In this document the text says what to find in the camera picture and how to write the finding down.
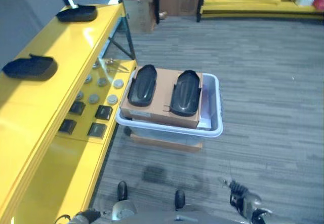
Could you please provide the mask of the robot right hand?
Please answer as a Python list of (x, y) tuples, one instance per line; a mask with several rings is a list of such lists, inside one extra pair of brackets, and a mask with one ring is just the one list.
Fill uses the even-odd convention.
[(230, 189), (230, 205), (235, 207), (242, 217), (252, 220), (253, 213), (261, 206), (261, 198), (233, 179), (225, 178), (220, 181)]

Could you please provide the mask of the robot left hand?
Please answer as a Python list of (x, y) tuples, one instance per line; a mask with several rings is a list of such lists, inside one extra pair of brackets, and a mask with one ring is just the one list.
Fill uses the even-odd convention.
[(90, 224), (107, 214), (107, 211), (98, 211), (94, 208), (89, 208), (85, 211), (78, 212), (68, 223), (74, 224)]

